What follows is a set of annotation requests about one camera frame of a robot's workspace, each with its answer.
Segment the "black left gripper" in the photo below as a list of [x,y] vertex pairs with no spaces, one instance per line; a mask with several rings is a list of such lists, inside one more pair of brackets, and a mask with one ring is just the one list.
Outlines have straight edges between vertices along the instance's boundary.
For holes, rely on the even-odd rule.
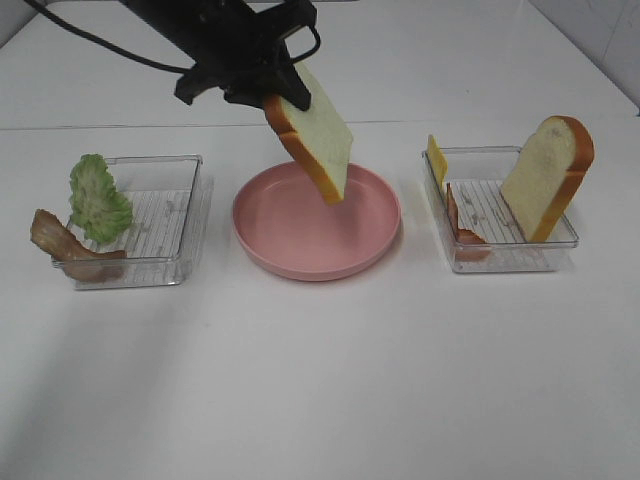
[[262,108],[275,94],[301,111],[310,108],[301,61],[318,46],[292,56],[286,39],[305,28],[318,36],[311,2],[283,1],[257,12],[244,1],[183,1],[180,18],[186,24],[175,44],[195,61],[176,83],[181,101],[190,105],[204,91],[219,88],[231,104]]

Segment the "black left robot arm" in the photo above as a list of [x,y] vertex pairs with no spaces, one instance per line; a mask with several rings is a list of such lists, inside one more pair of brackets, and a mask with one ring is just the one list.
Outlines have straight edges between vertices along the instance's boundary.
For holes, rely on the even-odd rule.
[[229,103],[262,108],[278,95],[306,111],[311,93],[295,64],[320,47],[317,10],[282,1],[262,11],[244,1],[125,1],[131,12],[187,54],[194,65],[174,94],[190,105],[219,88]]

